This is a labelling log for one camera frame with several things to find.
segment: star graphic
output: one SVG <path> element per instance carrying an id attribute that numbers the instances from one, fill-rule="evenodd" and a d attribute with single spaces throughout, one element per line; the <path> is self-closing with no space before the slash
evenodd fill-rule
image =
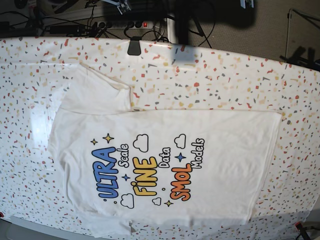
<path id="1" fill-rule="evenodd" d="M 122 176 L 123 179 L 125 179 L 125 181 L 127 181 L 128 179 L 130 179 L 131 177 L 128 177 L 127 174 L 125 174 L 124 176 Z"/>
<path id="2" fill-rule="evenodd" d="M 103 137 L 103 139 L 107 140 L 108 143 L 110 142 L 110 140 L 114 139 L 113 137 L 110 137 L 109 133 L 106 137 Z"/>
<path id="3" fill-rule="evenodd" d="M 172 202 L 170 202 L 170 200 L 168 200 L 167 202 L 165 202 L 164 204 L 166 204 L 168 207 L 170 207 L 171 204 L 173 204 Z"/>
<path id="4" fill-rule="evenodd" d="M 175 156 L 175 158 L 179 159 L 179 162 L 181 162 L 182 159 L 185 159 L 185 156 L 182 156 L 181 152 L 179 154 L 179 156 Z"/>
<path id="5" fill-rule="evenodd" d="M 93 139 L 90 143 L 93 143 L 93 145 L 96 145 L 98 142 L 95 139 Z"/>

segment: white t-shirt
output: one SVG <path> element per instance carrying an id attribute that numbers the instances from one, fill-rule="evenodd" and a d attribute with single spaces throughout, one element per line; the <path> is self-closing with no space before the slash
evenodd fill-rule
<path id="1" fill-rule="evenodd" d="M 65 195 L 112 229 L 245 224 L 264 183 L 281 115 L 227 110 L 131 111 L 130 87 L 80 67 L 49 150 Z"/>

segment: speckled tablecloth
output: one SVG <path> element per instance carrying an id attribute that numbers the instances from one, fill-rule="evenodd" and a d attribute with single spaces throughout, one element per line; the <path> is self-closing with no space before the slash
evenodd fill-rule
<path id="1" fill-rule="evenodd" d="M 133 111 L 278 111 L 279 135 L 250 223 L 212 232 L 133 223 L 129 239 L 284 239 L 319 196 L 320 73 L 232 52 L 95 38 L 0 39 L 0 212 L 91 235 L 56 186 L 47 152 L 55 113 L 77 64 L 132 87 Z"/>

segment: confetti pattern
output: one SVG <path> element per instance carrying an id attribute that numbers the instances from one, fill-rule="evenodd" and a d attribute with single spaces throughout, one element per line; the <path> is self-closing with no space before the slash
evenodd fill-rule
<path id="1" fill-rule="evenodd" d="M 319 196 L 320 73 L 237 53 L 128 40 L 0 40 L 0 211 L 79 234 L 92 233 L 56 184 L 47 151 L 56 111 L 79 63 L 131 86 L 133 111 L 223 109 L 282 114 L 274 156 L 247 225 L 187 228 L 132 223 L 111 239 L 248 239 L 295 237 Z"/>

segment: yellow letter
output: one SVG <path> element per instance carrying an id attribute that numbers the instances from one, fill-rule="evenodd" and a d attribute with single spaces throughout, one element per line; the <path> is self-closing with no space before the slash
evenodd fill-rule
<path id="1" fill-rule="evenodd" d="M 147 159 L 143 159 L 141 163 L 139 162 L 139 158 L 134 157 L 133 159 L 133 165 L 136 169 L 154 169 L 157 165 L 157 160 L 152 156 L 149 158 L 150 163 Z"/>
<path id="2" fill-rule="evenodd" d="M 157 193 L 155 191 L 147 191 L 147 189 L 145 189 L 144 187 L 141 188 L 141 190 L 139 190 L 139 187 L 136 186 L 136 182 L 132 181 L 131 185 L 133 186 L 133 191 L 135 193 L 135 195 L 137 196 L 155 196 L 157 195 Z"/>
<path id="3" fill-rule="evenodd" d="M 156 182 L 158 180 L 158 178 L 152 176 L 157 173 L 157 170 L 154 169 L 135 169 L 133 172 L 135 174 L 141 174 L 135 178 L 137 182 Z"/>

